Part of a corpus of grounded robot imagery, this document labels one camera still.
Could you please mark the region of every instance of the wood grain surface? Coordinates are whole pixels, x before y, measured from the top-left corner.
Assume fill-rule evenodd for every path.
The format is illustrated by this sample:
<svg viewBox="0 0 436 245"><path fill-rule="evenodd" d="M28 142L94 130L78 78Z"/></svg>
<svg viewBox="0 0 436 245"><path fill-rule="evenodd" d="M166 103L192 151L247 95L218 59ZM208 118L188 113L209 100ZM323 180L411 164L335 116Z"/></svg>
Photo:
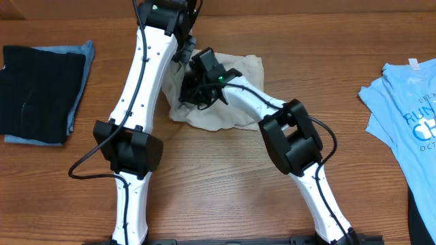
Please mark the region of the wood grain surface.
<svg viewBox="0 0 436 245"><path fill-rule="evenodd" d="M382 234L388 245L410 244L407 183L390 149L366 133L369 111L361 86L385 63L436 57L436 14L303 14L203 17L198 48L256 54L265 91L290 101L337 134L326 166L344 215L360 233ZM0 244L80 244L107 239L115 222L114 180L72 180L70 165L94 147L95 120L116 105L135 47L132 18L2 21L0 45L53 46L95 42L96 56L76 128L64 147L0 143ZM153 134L164 155L151 178L150 236L178 240L286 238L314 225L296 185L270 162L258 132L207 132L168 118L160 96ZM324 155L331 139L322 129ZM79 174L108 173L101 154Z"/></svg>
<svg viewBox="0 0 436 245"><path fill-rule="evenodd" d="M128 0L6 0L27 20L134 17ZM367 12L435 12L433 0L204 0L203 16L253 14L321 14Z"/></svg>
<svg viewBox="0 0 436 245"><path fill-rule="evenodd" d="M24 17L12 0L0 0L0 20L23 20Z"/></svg>

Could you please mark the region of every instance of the folded black cloth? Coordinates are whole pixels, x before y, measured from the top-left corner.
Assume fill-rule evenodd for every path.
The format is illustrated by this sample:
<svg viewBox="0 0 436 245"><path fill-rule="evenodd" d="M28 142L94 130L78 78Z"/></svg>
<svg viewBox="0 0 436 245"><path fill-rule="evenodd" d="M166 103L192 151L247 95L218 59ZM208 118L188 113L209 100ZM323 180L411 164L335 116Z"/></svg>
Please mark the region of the folded black cloth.
<svg viewBox="0 0 436 245"><path fill-rule="evenodd" d="M4 46L0 134L65 143L67 115L82 82L85 55Z"/></svg>

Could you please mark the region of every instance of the black mount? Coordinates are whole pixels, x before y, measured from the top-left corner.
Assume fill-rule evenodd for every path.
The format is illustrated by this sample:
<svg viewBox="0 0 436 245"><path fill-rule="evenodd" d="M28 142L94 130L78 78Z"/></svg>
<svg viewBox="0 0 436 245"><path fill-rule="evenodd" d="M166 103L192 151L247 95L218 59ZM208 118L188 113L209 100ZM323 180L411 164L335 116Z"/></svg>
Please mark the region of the black mount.
<svg viewBox="0 0 436 245"><path fill-rule="evenodd" d="M193 56L189 66L191 71L183 78L179 101L194 105L208 105L214 99L220 99L227 104L222 92L223 84L242 76L242 73L236 69L226 71L223 64L215 58L212 48L207 48Z"/></svg>
<svg viewBox="0 0 436 245"><path fill-rule="evenodd" d="M107 123L97 121L94 138L100 144L117 128L113 120ZM123 128L101 150L104 158L110 161L112 171L135 174L139 180L143 180L148 172L155 171L159 165L164 143L151 134L143 133L142 127L137 126L133 131Z"/></svg>
<svg viewBox="0 0 436 245"><path fill-rule="evenodd" d="M308 116L301 102L294 99L259 122L271 161L283 174L301 177L306 168L322 160L322 142ZM297 126L297 130L286 136L282 130L286 125Z"/></svg>
<svg viewBox="0 0 436 245"><path fill-rule="evenodd" d="M163 29L165 35L168 36L174 34L179 46L178 51L180 51L191 38L189 30L191 30L198 15L195 10L196 4L197 0L145 1L138 6L141 24L143 27L147 25Z"/></svg>

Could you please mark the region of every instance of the black cable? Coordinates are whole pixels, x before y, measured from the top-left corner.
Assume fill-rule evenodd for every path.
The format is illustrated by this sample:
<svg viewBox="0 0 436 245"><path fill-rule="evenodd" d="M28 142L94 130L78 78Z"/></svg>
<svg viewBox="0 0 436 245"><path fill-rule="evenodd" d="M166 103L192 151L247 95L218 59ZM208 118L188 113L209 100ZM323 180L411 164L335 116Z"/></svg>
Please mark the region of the black cable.
<svg viewBox="0 0 436 245"><path fill-rule="evenodd" d="M128 239L128 232L127 232L127 207L129 206L129 184L127 181L122 178L121 176L114 175L114 174L93 174L88 176L77 176L73 174L73 171L84 161L86 161L90 156L92 156L94 153L96 153L100 148L102 148L104 145L106 145L108 142L110 142L121 130L123 129L124 124L127 122L127 119L130 116L131 109L133 108L135 104L136 97L138 96L139 89L141 87L142 78L144 77L145 72L145 64L146 64L146 57L147 57L147 43L145 39L145 31L144 27L142 26L141 17L139 15L138 6L136 5L136 1L132 0L132 3L134 5L136 18L138 19L138 23L140 23L140 31L142 36L142 50L143 50L143 58L142 58L142 66L141 66L141 72L138 78L138 83L136 84L136 88L134 91L134 94L131 98L129 107L126 110L126 113L124 115L123 120L119 124L118 128L115 129L115 131L109 135L102 143L98 144L94 149L92 149L90 152L86 153L81 159L76 161L68 170L68 176L77 179L77 180L89 180L94 178L116 178L120 180L124 184L125 189L125 207L124 207L124 215L123 215L123 229L124 229L124 238L125 238L125 245L129 245L129 239Z"/></svg>
<svg viewBox="0 0 436 245"><path fill-rule="evenodd" d="M243 85L239 85L239 84L230 84L230 83L214 83L214 84L202 84L199 85L197 87L195 87L194 89L196 90L195 93L192 95L192 97L195 97L199 92L201 88L208 88L208 87L216 87L219 89L223 89L226 86L231 86L231 87L235 87L235 88L241 88L243 90L249 91L251 94L253 94L254 96L256 96L260 101L264 102L267 106L276 109L276 110L281 110L282 108L277 106L277 105L273 105L271 102L267 101L265 98L263 98L262 96L260 96L259 94L257 94L255 91L253 91L250 88L247 88L246 86ZM214 103L216 102L217 99L212 100L211 103L206 103L206 105L208 106L208 108Z"/></svg>
<svg viewBox="0 0 436 245"><path fill-rule="evenodd" d="M329 211L330 216L334 219L334 221L336 221L336 224L338 224L338 226L341 229L343 235L345 236L345 239L347 240L347 243L349 245L351 245L349 237L347 235L347 232L345 231L345 229L343 228L342 224L339 222L339 219L336 217L336 215L332 211L332 208L328 205L326 197L324 196L324 194L322 192L321 184L320 184L320 178L319 178L319 174L320 174L320 170L321 170L322 166L324 166L324 164L326 164L326 162L329 160L329 158L332 157L333 154L336 152L336 149L338 148L338 141L337 141L336 136L334 135L332 129L330 129L325 123L323 123L322 121L320 121L320 120L318 120L316 118L313 118L311 116L307 116L307 118L309 120L311 120L312 122L318 124L319 126L323 127L332 136L332 139L333 139L333 149L330 152L330 154L328 154L327 157L324 158L324 160L322 160L321 163L319 163L318 168L316 169L316 172L315 172L315 181L316 181L316 185L318 187L318 191L320 192L320 196L322 198L322 201L324 202L324 205L326 206L327 210Z"/></svg>

